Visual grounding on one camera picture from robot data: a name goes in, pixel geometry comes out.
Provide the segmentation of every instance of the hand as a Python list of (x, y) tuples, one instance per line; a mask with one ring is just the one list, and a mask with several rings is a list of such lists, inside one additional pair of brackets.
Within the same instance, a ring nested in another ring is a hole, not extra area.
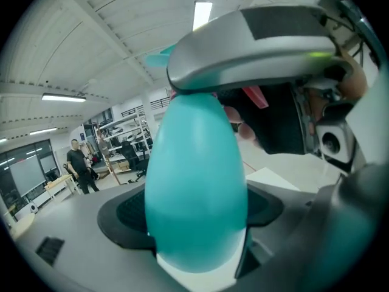
[[(346, 99), (359, 99), (368, 89), (367, 80), (363, 69), (360, 65), (351, 57), (346, 50), (340, 48), (343, 59), (345, 59), (354, 69), (354, 72), (351, 77), (347, 78), (345, 81), (339, 83), (338, 89), (340, 93), (343, 95), (343, 98)], [(312, 109), (312, 114), (315, 118), (315, 121), (318, 121), (322, 117), (322, 110), (324, 106), (329, 101), (323, 99), (319, 96), (318, 91), (316, 89), (309, 90), (309, 105)], [(239, 112), (236, 109), (225, 106), (224, 111), (227, 113), (227, 117), (229, 118), (231, 123), (241, 123), (238, 128), (238, 133), (243, 139), (250, 140), (256, 146), (260, 146), (258, 141), (256, 140), (255, 133), (251, 127), (249, 127), (246, 123), (243, 122)], [(309, 127), (309, 132), (313, 135), (315, 133), (315, 127)]]

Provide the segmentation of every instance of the black shirt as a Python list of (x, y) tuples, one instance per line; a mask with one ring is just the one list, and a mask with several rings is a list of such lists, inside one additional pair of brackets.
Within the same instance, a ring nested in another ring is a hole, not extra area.
[(87, 168), (84, 161), (84, 154), (81, 150), (69, 150), (67, 152), (67, 161), (72, 164), (73, 169), (79, 174), (87, 172)]

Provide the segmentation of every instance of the man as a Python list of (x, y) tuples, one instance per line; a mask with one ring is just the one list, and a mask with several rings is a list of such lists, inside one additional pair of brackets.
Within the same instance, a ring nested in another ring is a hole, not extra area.
[(80, 184), (80, 188), (84, 194), (89, 193), (88, 184), (95, 192), (99, 191), (95, 185), (94, 180), (92, 179), (91, 170), (87, 168), (86, 158), (83, 152), (80, 150), (80, 146), (76, 139), (72, 140), (72, 149), (67, 153), (67, 166), (74, 174), (75, 178), (77, 178), (77, 181)]

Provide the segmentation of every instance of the speaker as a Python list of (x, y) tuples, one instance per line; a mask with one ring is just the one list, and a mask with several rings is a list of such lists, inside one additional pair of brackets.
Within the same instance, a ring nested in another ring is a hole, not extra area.
[(35, 214), (38, 212), (38, 207), (36, 206), (36, 204), (34, 202), (30, 202), (29, 207), (30, 207), (31, 213)]

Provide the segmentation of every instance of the teal egg-shaped object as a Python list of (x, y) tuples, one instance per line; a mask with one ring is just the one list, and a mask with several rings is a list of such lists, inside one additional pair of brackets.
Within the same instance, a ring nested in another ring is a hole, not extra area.
[(211, 94), (171, 101), (148, 164), (145, 211), (157, 253), (180, 270), (210, 271), (237, 249), (246, 180), (231, 124)]

